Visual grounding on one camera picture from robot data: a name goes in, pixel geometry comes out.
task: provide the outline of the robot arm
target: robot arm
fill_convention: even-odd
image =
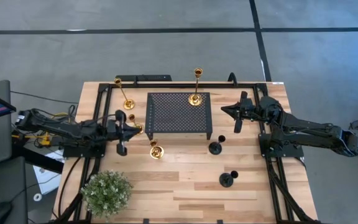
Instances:
[[[330,123],[298,119],[286,113],[281,104],[269,96],[263,96],[259,106],[254,106],[247,98],[247,92],[243,91],[240,102],[221,109],[236,120],[235,133],[241,132],[243,119],[269,124],[272,128],[269,145],[272,150],[280,150],[290,143],[327,148],[347,157],[358,156],[358,137],[354,133]]]
[[[67,138],[70,141],[64,144],[71,147],[87,147],[92,149],[101,146],[106,141],[119,140],[117,153],[126,156],[127,149],[124,142],[130,140],[140,132],[139,128],[128,126],[126,115],[117,110],[114,119],[109,119],[106,127],[95,120],[86,120],[80,123],[70,124],[57,119],[51,119],[40,113],[38,109],[20,111],[16,120],[16,127],[23,131],[47,131],[52,134]]]

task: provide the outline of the black round object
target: black round object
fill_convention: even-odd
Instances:
[[[234,171],[230,172],[230,176],[233,178],[237,178],[239,176],[239,173],[234,170]]]
[[[229,173],[223,173],[219,177],[219,183],[221,183],[221,185],[223,187],[230,187],[233,185],[233,182],[234,182],[234,179],[233,179],[233,177],[231,177],[231,175]]]
[[[224,141],[226,141],[226,137],[224,137],[224,136],[219,136],[219,137],[218,137],[218,141],[219,141],[219,142],[224,142]]]
[[[218,142],[212,142],[208,146],[209,152],[213,155],[219,155],[222,152],[222,145]]]

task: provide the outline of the potted plant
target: potted plant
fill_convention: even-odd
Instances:
[[[128,206],[133,186],[122,172],[103,171],[92,175],[83,188],[88,211],[97,217],[108,219]]]

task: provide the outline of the black table frame rail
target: black table frame rail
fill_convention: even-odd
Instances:
[[[263,96],[268,95],[266,83],[238,83],[237,78],[236,78],[235,74],[233,74],[233,73],[230,73],[228,82],[230,82],[230,83],[199,83],[198,86],[200,88],[251,88],[254,93],[256,106],[259,104],[259,100],[260,100],[259,92],[260,91],[262,92]],[[109,83],[99,84],[98,95],[96,97],[95,109],[94,109],[94,113],[93,113],[93,119],[98,119],[100,106],[102,104],[101,99],[102,99],[102,95],[104,93],[106,94],[106,102],[104,104],[103,117],[106,117],[106,115],[108,115],[109,106],[111,103],[111,94],[112,94],[113,88],[118,88],[118,87],[115,84],[109,84]],[[138,81],[135,77],[135,80],[133,83],[123,83],[122,88],[194,88],[194,84],[193,83],[169,83],[169,82],[138,83]],[[103,118],[102,124],[106,125],[106,121],[107,121],[107,119]],[[259,128],[260,128],[261,134],[266,133],[264,123],[259,122]],[[286,224],[320,223],[319,221],[313,220],[309,216],[307,216],[304,213],[304,211],[300,208],[300,206],[296,203],[296,201],[291,196],[291,194],[289,193],[287,181],[285,178],[285,171],[284,171],[282,158],[280,158],[280,157],[276,158],[278,175],[274,171],[272,158],[265,157],[265,161],[266,161],[266,168],[267,168],[268,177],[269,177],[270,191],[272,193],[272,201],[273,201],[273,208],[274,208],[274,212],[275,212],[276,222],[280,223],[280,224],[284,224],[284,223],[286,223]],[[100,162],[101,162],[100,158],[95,159],[92,174],[97,173],[99,171]],[[83,166],[79,190],[84,186],[84,184],[86,182],[87,173],[89,171],[89,168],[90,168],[90,158],[85,158],[85,163]],[[288,217],[287,220],[284,220],[282,218],[276,187],[278,187],[278,189],[281,191],[281,193],[284,197],[285,210],[286,210],[286,214]],[[81,212],[81,203],[77,206],[77,208],[75,210],[74,221],[77,221],[77,222],[84,221],[84,222],[91,223],[91,213],[89,211],[87,211],[85,220],[80,220],[80,212]],[[298,216],[300,221],[295,221],[293,213],[295,213]],[[145,217],[143,223],[149,223],[149,219],[147,217]],[[223,223],[223,220],[217,220],[217,223]]]

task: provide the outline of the gold candlestick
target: gold candlestick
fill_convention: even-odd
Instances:
[[[200,79],[201,75],[203,74],[203,70],[200,69],[200,68],[196,68],[194,70],[194,74],[195,74],[195,77],[196,77],[196,92],[189,96],[189,103],[191,105],[193,105],[193,106],[198,106],[203,101],[202,97],[199,94],[197,94],[198,79]]]
[[[122,94],[124,95],[124,98],[125,98],[124,108],[127,109],[127,110],[130,110],[130,109],[134,108],[135,107],[135,101],[127,99],[127,96],[125,95],[124,90],[121,87],[121,79],[120,78],[115,78],[114,79],[114,84],[116,84],[120,88],[120,90],[122,91]]]
[[[150,146],[152,147],[150,150],[150,156],[153,159],[161,159],[164,155],[164,149],[161,146],[157,145],[157,140],[151,140]]]
[[[130,114],[128,118],[129,118],[129,121],[132,121],[132,122],[134,123],[135,127],[137,127],[137,128],[140,129],[140,132],[137,133],[136,135],[142,134],[142,133],[143,133],[143,130],[144,130],[144,127],[143,127],[142,124],[137,124],[137,123],[135,122],[135,115],[134,115],[134,114]]]

